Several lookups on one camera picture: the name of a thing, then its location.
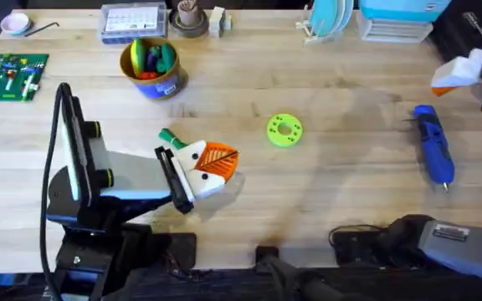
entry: glue gun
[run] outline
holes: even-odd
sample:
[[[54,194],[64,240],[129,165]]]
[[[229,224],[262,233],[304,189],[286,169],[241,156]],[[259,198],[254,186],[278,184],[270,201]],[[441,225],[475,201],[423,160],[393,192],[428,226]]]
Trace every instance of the glue gun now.
[[[448,192],[449,184],[454,180],[455,166],[436,111],[432,105],[418,105],[414,108],[414,117],[421,133],[427,172],[433,182],[443,185]]]

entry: plastic storage box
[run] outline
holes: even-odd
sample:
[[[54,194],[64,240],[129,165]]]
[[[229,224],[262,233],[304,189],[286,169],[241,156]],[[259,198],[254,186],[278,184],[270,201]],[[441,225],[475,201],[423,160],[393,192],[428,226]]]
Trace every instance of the plastic storage box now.
[[[167,5],[164,2],[101,6],[98,28],[101,42],[129,43],[140,37],[167,37]]]

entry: green circuit board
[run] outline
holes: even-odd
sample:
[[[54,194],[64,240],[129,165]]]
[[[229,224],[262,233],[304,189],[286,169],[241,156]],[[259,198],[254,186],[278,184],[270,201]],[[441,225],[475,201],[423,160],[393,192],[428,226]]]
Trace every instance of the green circuit board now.
[[[48,56],[0,54],[0,101],[33,100]]]

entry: blue container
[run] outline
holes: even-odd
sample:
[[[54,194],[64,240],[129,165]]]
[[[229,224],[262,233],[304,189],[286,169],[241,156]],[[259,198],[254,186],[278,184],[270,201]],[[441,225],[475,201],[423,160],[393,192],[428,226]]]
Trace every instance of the blue container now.
[[[451,0],[360,0],[360,9],[369,19],[434,22]]]
[[[176,95],[183,86],[182,67],[180,66],[180,57],[177,54],[176,48],[174,48],[166,38],[142,38],[141,41],[146,48],[161,46],[167,43],[174,49],[174,53],[176,54],[174,65],[164,75],[155,79],[138,79],[131,66],[131,44],[128,44],[120,56],[120,68],[122,72],[146,97],[151,99],[171,98]]]

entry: cup of markers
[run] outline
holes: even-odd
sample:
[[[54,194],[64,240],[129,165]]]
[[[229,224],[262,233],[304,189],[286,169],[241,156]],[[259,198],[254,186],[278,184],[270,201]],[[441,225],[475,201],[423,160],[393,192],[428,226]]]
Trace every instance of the cup of markers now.
[[[166,38],[136,38],[122,52],[120,68],[151,99],[171,98],[187,80],[179,55]]]

